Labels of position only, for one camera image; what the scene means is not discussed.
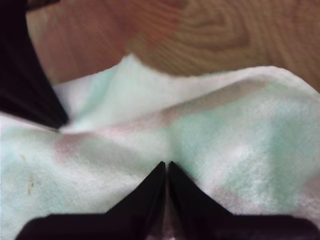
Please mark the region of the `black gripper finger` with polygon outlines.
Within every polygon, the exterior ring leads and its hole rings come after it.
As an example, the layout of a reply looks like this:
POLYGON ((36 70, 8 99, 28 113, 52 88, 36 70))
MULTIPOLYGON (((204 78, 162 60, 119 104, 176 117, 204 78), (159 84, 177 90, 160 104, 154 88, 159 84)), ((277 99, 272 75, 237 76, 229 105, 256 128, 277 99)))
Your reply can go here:
POLYGON ((59 117, 59 127, 68 122, 68 115, 47 79, 33 47, 26 19, 26 0, 0 2, 0 78, 18 77, 48 99, 59 117))
POLYGON ((232 214, 205 194, 173 161, 168 166, 169 196, 188 240, 217 240, 215 230, 232 214))
POLYGON ((4 75, 0 79, 0 110, 42 126, 59 128, 59 117, 48 99, 16 76, 4 75))
POLYGON ((144 240, 163 216, 166 165, 161 161, 147 177, 107 213, 107 240, 144 240))

